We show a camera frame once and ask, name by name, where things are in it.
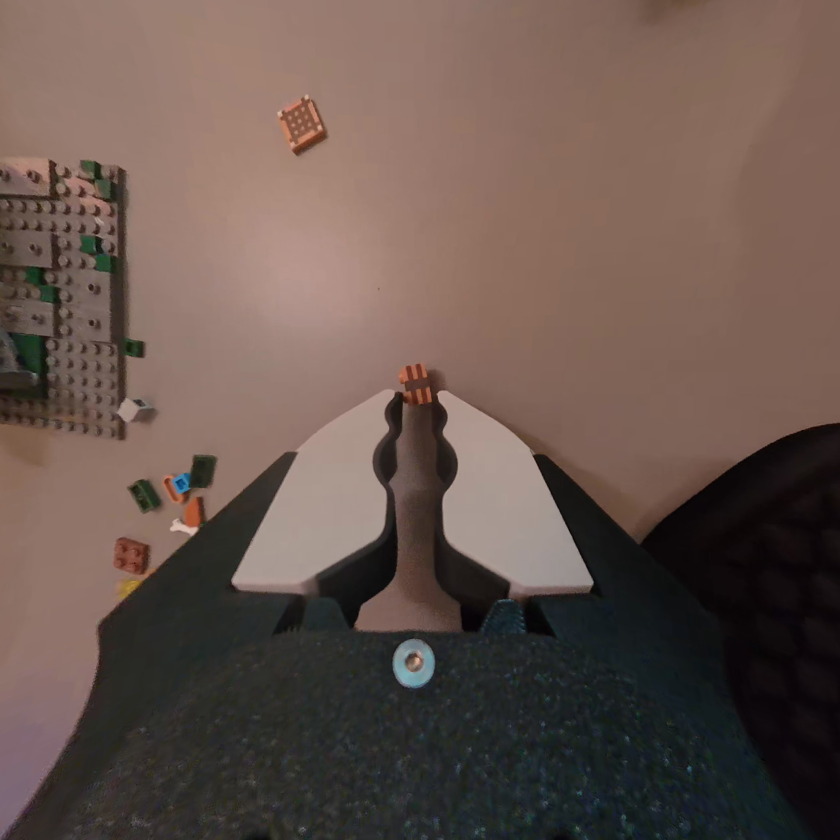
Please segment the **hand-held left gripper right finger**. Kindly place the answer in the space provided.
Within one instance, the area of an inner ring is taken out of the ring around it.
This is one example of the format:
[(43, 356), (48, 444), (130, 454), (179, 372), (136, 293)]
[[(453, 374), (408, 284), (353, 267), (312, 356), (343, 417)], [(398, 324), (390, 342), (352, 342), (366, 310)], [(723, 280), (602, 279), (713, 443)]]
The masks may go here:
[(535, 452), (508, 426), (448, 390), (433, 407), (435, 573), (478, 629), (502, 600), (589, 596), (595, 582)]

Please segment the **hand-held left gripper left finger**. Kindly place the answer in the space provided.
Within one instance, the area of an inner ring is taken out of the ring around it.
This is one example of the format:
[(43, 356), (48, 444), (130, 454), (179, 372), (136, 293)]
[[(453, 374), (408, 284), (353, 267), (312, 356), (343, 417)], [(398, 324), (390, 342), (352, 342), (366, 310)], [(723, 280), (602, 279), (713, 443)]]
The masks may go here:
[(238, 566), (243, 593), (335, 600), (348, 624), (398, 566), (396, 442), (403, 399), (383, 390), (315, 433), (295, 459)]

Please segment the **tan grid printed toy tile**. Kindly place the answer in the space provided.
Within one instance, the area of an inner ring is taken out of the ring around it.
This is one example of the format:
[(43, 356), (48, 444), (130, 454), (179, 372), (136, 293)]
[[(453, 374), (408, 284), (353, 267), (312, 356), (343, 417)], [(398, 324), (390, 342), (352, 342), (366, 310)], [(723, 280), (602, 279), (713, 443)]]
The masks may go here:
[(278, 122), (293, 154), (300, 156), (328, 139), (320, 112), (315, 100), (305, 94), (278, 112)]

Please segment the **grey desk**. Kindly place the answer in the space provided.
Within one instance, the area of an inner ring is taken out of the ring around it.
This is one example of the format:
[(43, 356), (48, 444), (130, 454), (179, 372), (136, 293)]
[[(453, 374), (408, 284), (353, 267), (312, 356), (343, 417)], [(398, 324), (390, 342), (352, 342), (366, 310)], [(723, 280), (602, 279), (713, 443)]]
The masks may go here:
[[(328, 139), (296, 156), (278, 112)], [(2, 829), (88, 700), (128, 486), (215, 514), (409, 363), (635, 537), (839, 422), (839, 2), (2, 2), (2, 154), (125, 169), (123, 442), (2, 426)]]

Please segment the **scattered small toy bricks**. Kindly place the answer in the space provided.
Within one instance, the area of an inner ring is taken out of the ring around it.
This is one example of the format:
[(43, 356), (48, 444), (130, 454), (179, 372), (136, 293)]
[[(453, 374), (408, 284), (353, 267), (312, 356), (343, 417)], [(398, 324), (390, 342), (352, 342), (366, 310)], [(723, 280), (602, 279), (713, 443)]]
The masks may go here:
[[(216, 469), (216, 456), (195, 454), (190, 470), (163, 476), (160, 487), (149, 479), (142, 479), (130, 484), (128, 492), (143, 514), (160, 510), (165, 500), (175, 504), (178, 513), (170, 532), (195, 537), (208, 522), (203, 492), (212, 487)], [(152, 553), (146, 542), (135, 537), (119, 537), (115, 542), (113, 567), (123, 573), (123, 579), (118, 583), (118, 600), (133, 594), (156, 572), (152, 566)]]

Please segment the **black mesh wrist rest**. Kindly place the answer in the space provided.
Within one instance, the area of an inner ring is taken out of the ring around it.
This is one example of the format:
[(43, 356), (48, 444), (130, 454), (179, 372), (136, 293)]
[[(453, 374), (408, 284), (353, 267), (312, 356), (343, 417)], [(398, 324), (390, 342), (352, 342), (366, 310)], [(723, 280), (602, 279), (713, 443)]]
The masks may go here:
[(715, 614), (740, 719), (818, 839), (839, 839), (839, 424), (730, 467), (642, 542)]

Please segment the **grey toy baseplate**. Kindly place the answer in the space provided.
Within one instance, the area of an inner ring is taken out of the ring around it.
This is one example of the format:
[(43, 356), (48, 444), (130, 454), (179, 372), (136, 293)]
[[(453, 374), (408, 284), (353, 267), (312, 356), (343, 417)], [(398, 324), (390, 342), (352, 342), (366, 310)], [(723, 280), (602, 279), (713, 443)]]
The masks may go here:
[(43, 399), (2, 394), (2, 423), (122, 440), (126, 173), (2, 157), (2, 329), (46, 339)]

